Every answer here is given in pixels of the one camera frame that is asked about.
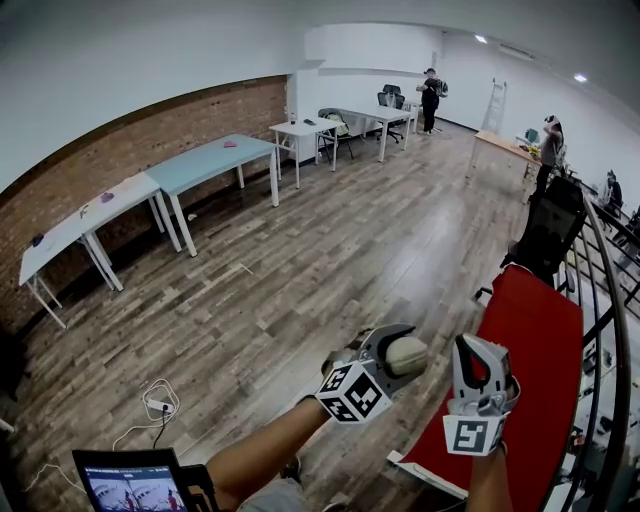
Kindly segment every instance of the office chair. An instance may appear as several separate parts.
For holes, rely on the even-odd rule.
[[[531,204],[524,233],[519,241],[512,241],[500,264],[521,265],[538,279],[554,287],[554,275],[582,229],[587,212],[582,200],[582,190],[572,178],[556,176],[542,198]],[[569,269],[565,269],[565,281],[558,291],[575,290],[575,282]],[[488,288],[480,288],[476,299]]]
[[[398,110],[402,110],[402,105],[404,105],[404,96],[400,94],[400,87],[397,85],[387,84],[382,88],[382,92],[378,93],[378,104],[383,107],[391,107],[397,108]],[[396,144],[400,143],[398,137],[402,140],[404,139],[404,135],[399,132],[394,132],[391,128],[399,126],[403,123],[403,121],[396,121],[394,123],[389,123],[389,130],[387,131],[387,135],[396,141]]]
[[[344,122],[342,118],[342,114],[338,110],[334,110],[332,108],[323,108],[318,111],[318,117],[323,117],[325,119],[331,119],[332,121],[338,121],[339,123],[344,123],[342,128],[338,128],[338,148],[340,147],[341,142],[346,142],[347,147],[349,148],[349,153],[351,154],[351,160],[353,160],[353,151],[351,151],[351,135],[349,134],[349,125]],[[329,148],[327,147],[327,141],[333,143],[333,135],[331,134],[331,130],[326,130],[324,132],[318,133],[318,137],[322,139],[323,149],[327,153],[327,159],[329,163],[331,162],[331,153],[329,152]]]

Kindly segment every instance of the white table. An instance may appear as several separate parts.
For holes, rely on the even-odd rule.
[[[362,105],[362,106],[341,106],[336,110],[344,112],[345,114],[351,114],[357,117],[363,117],[365,119],[371,119],[382,123],[382,135],[380,136],[380,153],[378,154],[378,161],[384,162],[384,150],[387,147],[387,133],[389,131],[389,123],[395,121],[406,120],[407,121],[407,133],[404,136],[403,151],[407,150],[407,143],[409,142],[409,128],[411,123],[409,118],[411,112],[406,110],[399,110],[397,108],[383,107],[381,105]]]
[[[44,238],[36,247],[29,247],[22,254],[22,264],[20,265],[20,277],[18,284],[22,286],[26,284],[35,298],[42,304],[47,312],[54,318],[54,320],[62,327],[66,329],[67,326],[49,307],[49,304],[38,293],[38,288],[42,289],[51,297],[59,308],[62,307],[60,301],[51,292],[49,287],[44,283],[42,278],[38,275],[38,272],[53,258],[64,251],[67,247],[82,237],[82,226],[80,223],[80,213],[78,211],[71,214],[59,224],[52,227],[44,234]],[[88,249],[91,259],[102,273],[102,268],[96,261],[95,255]]]
[[[102,197],[105,194],[113,194],[113,198],[104,202]],[[123,286],[111,269],[111,261],[96,235],[96,230],[127,210],[148,200],[151,205],[153,216],[158,224],[158,229],[161,233],[164,233],[162,221],[158,215],[156,204],[153,201],[154,197],[158,203],[158,207],[160,208],[160,215],[164,220],[164,224],[167,226],[167,231],[169,232],[169,237],[173,242],[173,246],[176,251],[180,252],[182,248],[178,242],[176,232],[173,229],[173,224],[171,224],[169,212],[167,211],[167,207],[164,203],[162,192],[160,192],[160,185],[158,185],[144,172],[125,179],[115,187],[112,187],[100,194],[98,197],[93,198],[78,210],[82,229],[82,240],[91,249],[90,252],[95,254],[95,257],[104,271],[103,277],[105,277],[105,281],[112,290],[115,286],[118,291],[121,291]]]
[[[336,150],[338,149],[338,128],[344,126],[344,123],[321,117],[309,117],[308,119],[313,121],[315,125],[309,125],[305,123],[304,120],[301,120],[297,121],[295,124],[288,122],[269,127],[270,130],[273,130],[276,133],[276,146],[278,147],[276,150],[276,157],[279,180],[282,179],[280,150],[286,149],[287,151],[294,153],[296,156],[296,188],[300,188],[300,138],[308,137],[309,135],[315,136],[316,165],[318,165],[318,134],[320,132],[333,130],[333,165],[331,170],[335,172]],[[280,141],[280,134],[284,135],[282,141]]]

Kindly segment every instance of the railing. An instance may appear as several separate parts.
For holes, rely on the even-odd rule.
[[[573,504],[573,500],[578,490],[578,486],[582,480],[585,470],[587,447],[593,442],[593,436],[596,427],[596,418],[599,405],[600,396],[600,379],[601,379],[601,334],[605,327],[613,321],[615,332],[615,347],[616,347],[616,396],[614,404],[614,413],[612,419],[611,433],[609,437],[609,445],[605,455],[600,477],[597,480],[594,492],[591,497],[591,503],[589,505],[589,511],[603,511],[606,509],[611,488],[613,486],[615,477],[620,468],[620,464],[623,457],[626,437],[627,437],[627,425],[629,420],[629,401],[631,393],[631,370],[629,362],[629,334],[627,329],[626,310],[627,306],[632,300],[635,299],[635,294],[640,289],[640,283],[636,283],[633,290],[629,293],[625,300],[622,298],[622,291],[620,284],[614,273],[614,268],[617,263],[614,263],[607,245],[612,245],[599,225],[598,216],[600,216],[605,222],[612,225],[614,228],[619,229],[624,235],[627,236],[631,243],[637,243],[640,246],[640,240],[636,238],[633,233],[627,230],[617,219],[613,218],[607,212],[601,208],[593,205],[589,197],[588,192],[585,190],[584,204],[587,211],[589,223],[585,223],[586,228],[590,228],[595,238],[595,243],[589,240],[589,236],[585,233],[585,227],[578,238],[581,239],[584,246],[584,253],[581,253],[577,248],[577,243],[574,241],[572,252],[574,255],[573,264],[565,260],[565,264],[572,266],[577,273],[577,292],[578,292],[578,305],[582,307],[583,292],[582,292],[582,279],[586,277],[592,288],[593,295],[593,309],[594,309],[594,325],[587,332],[583,339],[583,346],[586,346],[591,341],[595,340],[595,375],[593,384],[593,399],[591,403],[591,411],[589,415],[589,422],[587,431],[585,434],[584,447],[581,450],[576,464],[573,469],[573,481],[567,498],[565,500],[562,511],[565,512]],[[598,266],[594,263],[591,250],[598,251],[602,260],[602,266]],[[584,271],[580,260],[584,260],[587,263],[588,272]],[[607,288],[611,297],[611,306],[605,313],[600,315],[600,304],[598,300],[598,282],[595,278],[595,270],[602,272],[606,278]]]

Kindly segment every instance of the power strip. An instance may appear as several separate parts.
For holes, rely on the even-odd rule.
[[[175,412],[175,407],[172,404],[167,404],[165,402],[160,402],[158,400],[153,400],[152,398],[147,398],[147,407],[150,409],[155,409],[156,411],[164,411],[167,415],[172,415]]]

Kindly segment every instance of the white cable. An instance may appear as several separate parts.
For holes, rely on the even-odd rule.
[[[164,421],[164,424],[165,424],[165,427],[166,427],[167,423],[169,423],[176,416],[176,414],[178,414],[178,409],[180,409],[180,399],[178,398],[178,395],[176,395],[175,392],[173,391],[173,388],[171,387],[171,384],[169,384],[169,381],[167,381],[167,379],[158,379],[158,380],[156,380],[153,384],[151,384],[151,386],[149,386],[149,389],[147,389],[142,394],[142,403],[144,404],[145,411],[147,411],[147,417],[151,421],[154,421],[154,422],[162,421],[163,416],[165,416],[165,414],[163,412],[162,415],[159,418],[152,418],[151,417],[151,413],[149,412],[149,406],[147,404],[146,398],[147,398],[147,395],[149,393],[151,393],[152,391],[155,391],[156,389],[164,389],[167,392],[167,396],[169,397],[169,400],[171,400],[171,404],[173,405],[173,412],[171,414],[169,414],[166,417],[166,420]],[[118,442],[122,441],[125,437],[127,437],[129,435],[129,433],[133,432],[136,429],[140,429],[140,428],[162,428],[162,425],[136,425],[135,427],[131,427],[129,430],[127,430],[125,432],[125,434],[123,436],[120,436],[118,439],[116,439],[114,441],[113,446],[111,447],[111,449],[113,451],[115,451],[116,444],[118,444]],[[57,469],[58,471],[60,471],[60,474],[64,477],[64,479],[67,482],[69,482],[70,485],[72,485],[73,487],[75,487],[79,491],[83,492],[84,494],[87,494],[86,491],[82,487],[80,487],[78,484],[75,484],[71,480],[69,480],[67,475],[64,474],[64,471],[62,471],[62,468],[60,466],[55,465],[55,464],[45,464],[44,466],[42,466],[40,471],[38,471],[36,473],[36,476],[33,479],[33,481],[22,492],[30,491],[33,488],[33,486],[36,484],[38,479],[40,478],[40,475],[42,474],[42,472],[47,468],[55,468],[55,469]]]
[[[143,394],[142,394],[142,403],[144,404],[144,409],[147,412],[147,417],[153,421],[153,422],[160,422],[162,421],[162,416],[160,416],[159,418],[152,418],[151,417],[151,413],[149,412],[149,406],[147,405],[147,395],[149,393],[151,393],[152,391],[156,390],[156,389],[164,389],[167,392],[167,396],[169,397],[169,400],[171,400],[171,403],[173,405],[173,412],[171,414],[169,414],[168,416],[166,416],[165,419],[165,426],[167,425],[167,423],[169,423],[173,418],[175,418],[176,414],[178,414],[178,410],[180,409],[180,399],[178,398],[178,395],[175,394],[175,392],[173,391],[173,388],[171,387],[171,384],[169,384],[169,381],[167,381],[167,379],[158,379],[156,380],[153,384],[151,384],[151,386],[149,387],[149,389],[147,389]],[[116,439],[113,442],[113,446],[111,447],[111,449],[113,451],[116,450],[116,445],[122,441],[125,437],[127,437],[131,432],[133,432],[134,430],[138,430],[138,429],[144,429],[144,428],[162,428],[162,424],[159,425],[135,425],[133,427],[131,427],[129,430],[127,430],[124,435],[120,436],[118,439]]]
[[[45,464],[44,466],[42,466],[42,469],[36,473],[36,476],[33,479],[33,481],[29,484],[29,487],[27,487],[26,489],[23,489],[21,492],[29,492],[31,490],[31,488],[34,485],[36,485],[36,482],[38,481],[38,478],[40,478],[40,475],[42,474],[42,472],[47,468],[55,468],[55,469],[57,469],[58,471],[60,471],[60,474],[64,477],[64,479],[67,482],[69,482],[69,484],[71,484],[73,487],[78,489],[80,492],[83,492],[84,494],[87,494],[87,492],[82,487],[80,487],[78,484],[74,484],[71,480],[69,480],[67,475],[64,474],[64,471],[62,471],[62,468],[60,466],[56,466],[55,464]]]

